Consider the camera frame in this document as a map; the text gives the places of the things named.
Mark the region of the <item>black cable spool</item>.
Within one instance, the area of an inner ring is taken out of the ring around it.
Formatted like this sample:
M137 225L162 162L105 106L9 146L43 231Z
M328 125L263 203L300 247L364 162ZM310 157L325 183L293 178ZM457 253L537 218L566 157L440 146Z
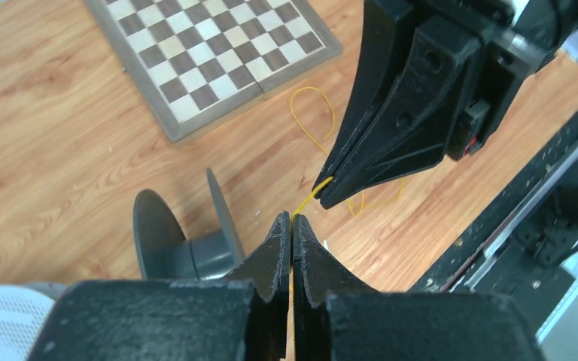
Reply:
M145 189L135 197L133 236L142 279L218 279L245 259L235 223L210 168L206 177L220 227L198 238L185 236L172 210L155 191Z

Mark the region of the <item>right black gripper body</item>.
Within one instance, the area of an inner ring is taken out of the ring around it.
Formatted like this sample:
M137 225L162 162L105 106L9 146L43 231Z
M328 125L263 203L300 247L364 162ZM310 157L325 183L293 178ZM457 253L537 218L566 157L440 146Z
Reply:
M425 1L418 158L460 159L495 132L522 82L578 29L578 1Z

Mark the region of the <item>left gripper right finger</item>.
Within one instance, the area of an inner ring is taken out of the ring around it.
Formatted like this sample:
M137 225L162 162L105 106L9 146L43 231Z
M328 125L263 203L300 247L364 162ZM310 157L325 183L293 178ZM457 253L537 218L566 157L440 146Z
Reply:
M512 299L488 293L383 293L292 222L298 360L542 360Z

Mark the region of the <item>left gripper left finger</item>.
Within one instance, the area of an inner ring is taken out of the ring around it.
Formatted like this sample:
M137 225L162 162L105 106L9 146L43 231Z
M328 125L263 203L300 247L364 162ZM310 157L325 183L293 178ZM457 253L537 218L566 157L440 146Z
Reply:
M50 311L30 360L279 360L286 354L291 217L209 281L81 281Z

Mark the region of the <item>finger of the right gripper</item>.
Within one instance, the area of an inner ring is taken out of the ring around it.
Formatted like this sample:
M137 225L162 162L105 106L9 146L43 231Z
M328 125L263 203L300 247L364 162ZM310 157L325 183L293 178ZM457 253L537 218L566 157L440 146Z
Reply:
M432 168L440 161L421 161L418 158L418 27L422 21L417 21L412 36L412 43L404 69L387 97L387 104L378 113L382 124L379 129L387 129L385 120L388 115L395 115L396 152L404 154L412 151L412 160L419 164L419 171ZM349 199L359 192L325 192L323 188L330 182L325 179L320 184L322 189L318 194L323 208L329 209Z
M418 21L417 1L366 1L357 71L344 117L317 182L325 192L360 192L415 174L412 151L397 154L396 116L379 111L406 64Z

